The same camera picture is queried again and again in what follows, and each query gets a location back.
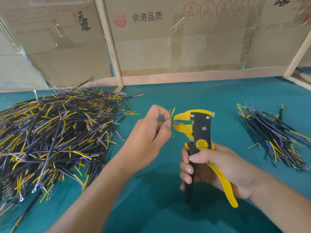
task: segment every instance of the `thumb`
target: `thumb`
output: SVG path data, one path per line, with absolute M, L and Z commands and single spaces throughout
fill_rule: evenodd
M 162 147 L 165 142 L 171 137 L 171 125 L 172 122 L 170 119 L 166 120 L 160 127 L 160 130 L 157 136 L 154 139 L 154 142 L 157 143 L 160 147 Z
M 199 153 L 189 156 L 189 160 L 193 163 L 207 163 L 211 162 L 220 167 L 225 161 L 225 154 L 210 149 L 203 149 Z

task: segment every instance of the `yellow wire stripper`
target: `yellow wire stripper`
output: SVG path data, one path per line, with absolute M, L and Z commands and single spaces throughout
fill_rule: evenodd
M 196 154 L 202 149 L 212 149 L 215 147 L 211 140 L 211 120 L 215 116 L 214 112 L 210 112 L 207 110 L 188 110 L 185 113 L 177 114 L 174 116 L 173 120 L 185 120 L 192 121 L 192 124 L 173 124 L 173 128 L 178 131 L 184 133 L 191 141 L 185 143 L 185 146 L 189 150 L 189 155 Z M 190 164 L 193 166 L 193 174 L 192 183 L 186 183 L 186 203 L 189 204 L 192 199 L 193 193 L 193 183 L 194 177 L 197 170 L 197 164 L 190 161 Z M 232 207 L 237 208 L 238 202 L 236 201 L 231 183 L 225 177 L 223 172 L 217 167 L 215 164 L 207 163 L 212 170 L 216 173 L 218 178 L 220 179 L 222 186 L 224 188 L 224 192 L 227 196 Z

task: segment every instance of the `teal work surface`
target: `teal work surface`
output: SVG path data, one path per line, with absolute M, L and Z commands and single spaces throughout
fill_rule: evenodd
M 128 95 L 144 93 L 144 96 L 128 100 L 139 115 L 127 116 L 119 126 L 123 138 L 129 136 L 138 119 L 143 118 L 151 105 L 166 109 L 176 107 L 175 114 L 190 109 L 215 112 L 211 136 L 214 142 L 229 147 L 248 162 L 269 172 L 305 197 L 311 199 L 311 174 L 298 173 L 278 162 L 263 159 L 265 151 L 248 149 L 253 142 L 237 120 L 236 103 L 255 106 L 259 110 L 277 114 L 281 104 L 286 106 L 283 119 L 293 128 L 311 136 L 311 93 L 299 86 L 276 78 L 256 78 L 228 81 L 154 84 L 126 86 Z M 1 94 L 1 109 L 12 102 L 33 98 L 33 92 Z M 185 204 L 185 195 L 179 190 L 180 150 L 188 138 L 172 129 L 175 139 L 161 149 L 157 158 L 138 172 L 126 185 L 116 201 L 104 229 L 110 232 L 280 232 L 252 203 L 238 200 L 234 209 L 223 192 L 205 184 L 194 187 L 193 205 Z M 113 157 L 123 142 L 114 137 L 118 146 L 109 150 Z M 302 158 L 311 164 L 308 148 L 301 148 Z M 81 194 L 81 187 L 66 179 L 57 184 L 48 203 L 37 203 L 27 214 L 16 232 L 44 232 Z M 14 208 L 2 218 L 0 232 L 10 232 L 12 221 L 17 219 L 27 204 Z

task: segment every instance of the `bundle of wires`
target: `bundle of wires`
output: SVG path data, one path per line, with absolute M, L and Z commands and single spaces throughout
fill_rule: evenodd
M 34 195 L 12 232 L 37 200 L 50 199 L 65 177 L 83 190 L 88 187 L 103 169 L 107 149 L 116 145 L 111 138 L 124 141 L 116 126 L 135 114 L 124 101 L 135 96 L 82 85 L 42 98 L 35 94 L 35 99 L 0 111 L 0 215 Z
M 254 146 L 265 148 L 274 161 L 274 167 L 274 163 L 279 160 L 298 171 L 310 170 L 294 145 L 310 147 L 311 138 L 297 132 L 283 121 L 283 105 L 276 116 L 240 104 L 237 104 L 237 108 L 251 139 L 255 142 L 249 149 Z

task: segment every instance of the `forearm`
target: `forearm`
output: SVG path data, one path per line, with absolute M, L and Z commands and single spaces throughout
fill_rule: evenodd
M 48 233 L 101 233 L 120 191 L 130 179 L 117 155 L 52 225 Z
M 265 177 L 251 200 L 284 233 L 310 230 L 311 201 L 277 179 Z

